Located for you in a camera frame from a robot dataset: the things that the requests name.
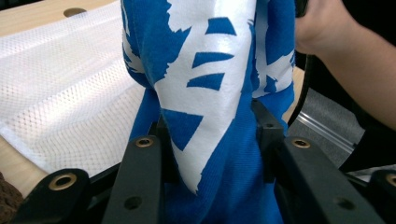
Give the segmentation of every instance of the blue garment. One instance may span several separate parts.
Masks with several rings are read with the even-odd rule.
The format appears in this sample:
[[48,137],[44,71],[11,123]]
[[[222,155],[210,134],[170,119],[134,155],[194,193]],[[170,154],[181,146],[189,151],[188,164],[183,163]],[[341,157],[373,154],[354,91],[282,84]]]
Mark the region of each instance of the blue garment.
[[146,87],[131,138],[160,114],[180,173],[168,223],[280,223],[262,182],[259,99],[281,119],[294,99],[292,0],[123,0],[128,72]]

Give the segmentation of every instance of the white mesh fabric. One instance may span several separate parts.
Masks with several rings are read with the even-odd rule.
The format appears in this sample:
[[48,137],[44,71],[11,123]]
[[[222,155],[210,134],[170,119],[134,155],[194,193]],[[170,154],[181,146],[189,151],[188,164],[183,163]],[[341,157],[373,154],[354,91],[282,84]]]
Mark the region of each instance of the white mesh fabric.
[[120,2],[0,38],[0,134],[45,171],[122,159],[143,88],[122,58]]

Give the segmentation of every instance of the brown knitted fabric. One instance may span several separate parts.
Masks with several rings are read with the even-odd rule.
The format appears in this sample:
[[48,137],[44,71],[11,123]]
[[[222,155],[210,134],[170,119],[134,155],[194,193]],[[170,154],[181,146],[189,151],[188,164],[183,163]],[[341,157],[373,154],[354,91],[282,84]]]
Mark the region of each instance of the brown knitted fabric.
[[21,193],[0,173],[0,224],[8,223],[23,201]]

